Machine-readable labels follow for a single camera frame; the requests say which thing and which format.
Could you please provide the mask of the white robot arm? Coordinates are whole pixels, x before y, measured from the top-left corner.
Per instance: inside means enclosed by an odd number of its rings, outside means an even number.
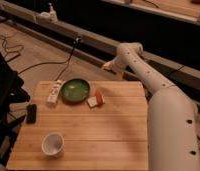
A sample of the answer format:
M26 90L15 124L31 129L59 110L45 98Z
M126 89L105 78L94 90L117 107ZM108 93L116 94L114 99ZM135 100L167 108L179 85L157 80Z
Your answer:
M149 171L200 171L196 135L197 105L172 81L141 58L141 43L120 43L103 65L118 80L129 66L152 94L148 103Z

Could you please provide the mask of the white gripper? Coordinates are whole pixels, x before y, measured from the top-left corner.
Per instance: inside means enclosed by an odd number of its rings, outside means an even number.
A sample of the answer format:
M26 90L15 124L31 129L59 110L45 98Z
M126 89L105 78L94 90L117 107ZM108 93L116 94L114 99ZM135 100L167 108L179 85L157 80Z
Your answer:
M114 61L104 63L102 65L102 69L114 72L117 80L121 80L123 78L123 70Z

